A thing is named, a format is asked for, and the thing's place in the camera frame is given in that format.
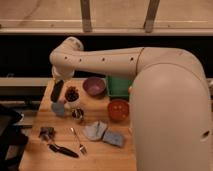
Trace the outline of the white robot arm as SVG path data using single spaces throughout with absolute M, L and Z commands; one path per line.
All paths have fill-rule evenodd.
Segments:
M 69 37 L 50 61 L 57 79 L 80 70 L 133 81 L 129 105 L 137 171 L 211 171 L 211 97 L 192 53 L 159 47 L 85 52 Z

